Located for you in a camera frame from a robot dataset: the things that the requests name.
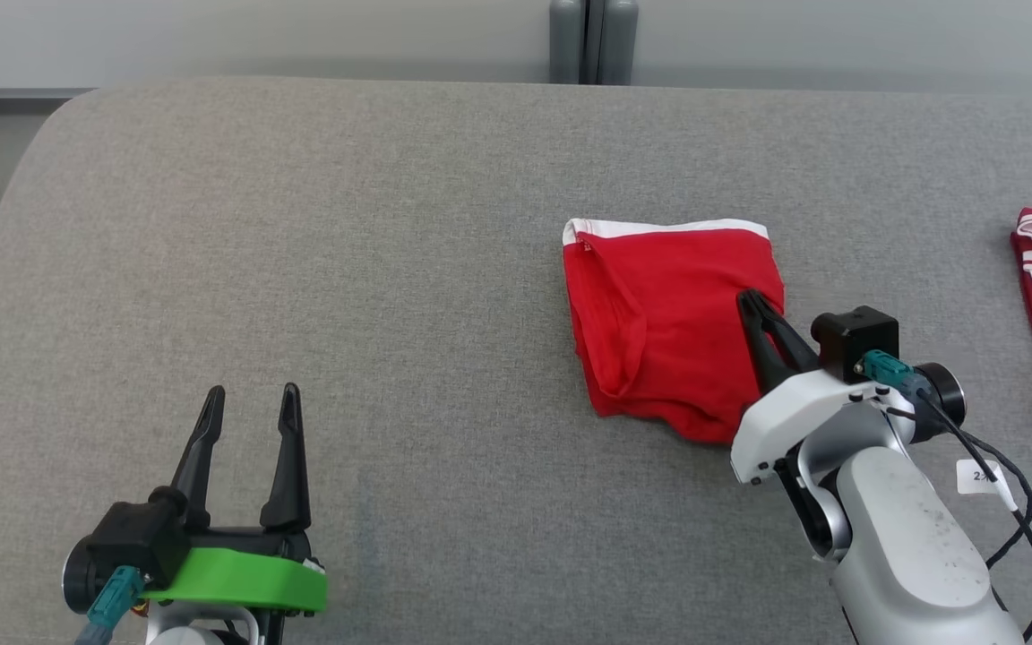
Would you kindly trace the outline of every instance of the white label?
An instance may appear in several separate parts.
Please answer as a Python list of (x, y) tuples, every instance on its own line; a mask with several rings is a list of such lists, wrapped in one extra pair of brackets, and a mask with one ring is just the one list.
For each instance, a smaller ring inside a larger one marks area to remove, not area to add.
[[(987, 458), (987, 465), (995, 473), (999, 481), (1002, 478), (1002, 466), (996, 461)], [(982, 472), (981, 465), (973, 458), (959, 458), (958, 460), (958, 491), (962, 494), (999, 494), (998, 485), (987, 479), (987, 474)]]

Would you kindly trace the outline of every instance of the green bracket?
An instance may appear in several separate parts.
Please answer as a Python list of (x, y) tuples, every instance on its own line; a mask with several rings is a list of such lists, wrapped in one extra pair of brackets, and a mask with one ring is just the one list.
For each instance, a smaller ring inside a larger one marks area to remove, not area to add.
[(294, 560), (230, 548), (193, 548), (169, 588), (146, 591), (142, 598), (322, 612), (328, 588), (323, 574)]

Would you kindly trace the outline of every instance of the gray table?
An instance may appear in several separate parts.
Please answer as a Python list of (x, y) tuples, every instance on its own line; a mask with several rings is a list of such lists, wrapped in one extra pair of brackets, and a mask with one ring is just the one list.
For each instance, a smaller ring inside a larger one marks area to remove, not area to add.
[[(331, 575), (290, 644), (850, 642), (776, 485), (590, 411), (562, 224), (761, 221), (796, 325), (890, 312), (1032, 478), (1027, 204), (1026, 98), (290, 78), (75, 98), (0, 213), (0, 644), (77, 633), (63, 556), (168, 481), (212, 384), (209, 510), (255, 523), (287, 380)], [(914, 457), (982, 552), (1006, 539), (996, 498), (952, 492), (958, 445)], [(1027, 548), (995, 584), (1027, 619)]]

